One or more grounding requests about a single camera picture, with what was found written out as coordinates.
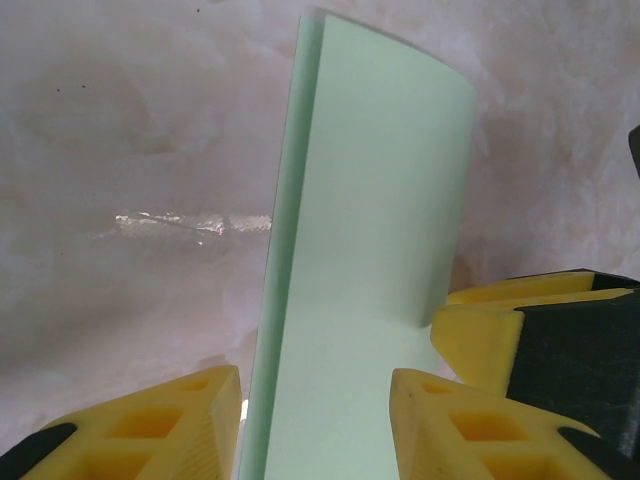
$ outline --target mint green paper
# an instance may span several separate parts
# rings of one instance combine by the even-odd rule
[[[475,108],[407,45],[301,23],[241,480],[398,478],[391,372],[437,367]]]

